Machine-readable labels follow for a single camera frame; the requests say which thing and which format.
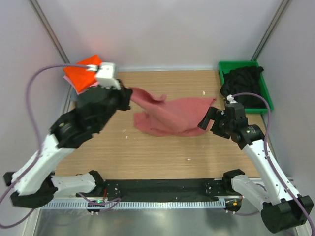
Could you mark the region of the dusty pink t shirt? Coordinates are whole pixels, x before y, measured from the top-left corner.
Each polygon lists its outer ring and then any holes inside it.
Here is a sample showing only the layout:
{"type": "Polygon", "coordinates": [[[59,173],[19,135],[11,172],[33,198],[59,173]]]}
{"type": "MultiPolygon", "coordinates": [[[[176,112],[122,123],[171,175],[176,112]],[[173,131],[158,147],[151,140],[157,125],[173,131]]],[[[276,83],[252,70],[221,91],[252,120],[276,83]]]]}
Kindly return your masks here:
{"type": "Polygon", "coordinates": [[[163,94],[156,97],[144,89],[133,87],[131,101],[143,109],[134,113],[133,125],[139,131],[152,136],[193,137],[206,133],[198,127],[215,97],[184,97],[167,100],[163,94]]]}

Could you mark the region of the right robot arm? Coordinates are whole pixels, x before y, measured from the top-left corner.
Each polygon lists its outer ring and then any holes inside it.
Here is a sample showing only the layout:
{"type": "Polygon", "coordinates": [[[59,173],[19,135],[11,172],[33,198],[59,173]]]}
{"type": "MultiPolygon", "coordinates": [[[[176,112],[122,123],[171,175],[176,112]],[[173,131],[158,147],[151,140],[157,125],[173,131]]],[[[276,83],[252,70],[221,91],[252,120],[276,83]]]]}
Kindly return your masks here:
{"type": "Polygon", "coordinates": [[[312,199],[302,196],[285,176],[260,127],[248,123],[243,105],[228,104],[223,111],[210,107],[198,127],[205,130],[211,120],[212,133],[234,141],[254,164],[264,184],[261,188],[241,170],[233,170],[224,173],[222,190],[247,198],[272,233],[304,225],[314,206],[312,199]]]}

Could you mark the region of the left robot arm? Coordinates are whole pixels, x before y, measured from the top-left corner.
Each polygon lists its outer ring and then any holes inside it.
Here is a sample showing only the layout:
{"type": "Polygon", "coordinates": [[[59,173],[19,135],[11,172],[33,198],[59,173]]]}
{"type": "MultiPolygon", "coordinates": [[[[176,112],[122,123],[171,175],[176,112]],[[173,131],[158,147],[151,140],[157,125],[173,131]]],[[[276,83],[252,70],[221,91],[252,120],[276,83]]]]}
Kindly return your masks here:
{"type": "Polygon", "coordinates": [[[97,171],[71,177],[57,177],[53,171],[64,158],[103,130],[117,110],[130,110],[131,96],[130,88],[102,86],[89,87],[78,95],[76,107],[61,115],[51,126],[41,151],[37,151],[19,171],[4,174],[6,185],[14,186],[10,195],[12,204],[35,209],[55,197],[80,193],[89,197],[100,196],[104,192],[104,181],[97,171]]]}

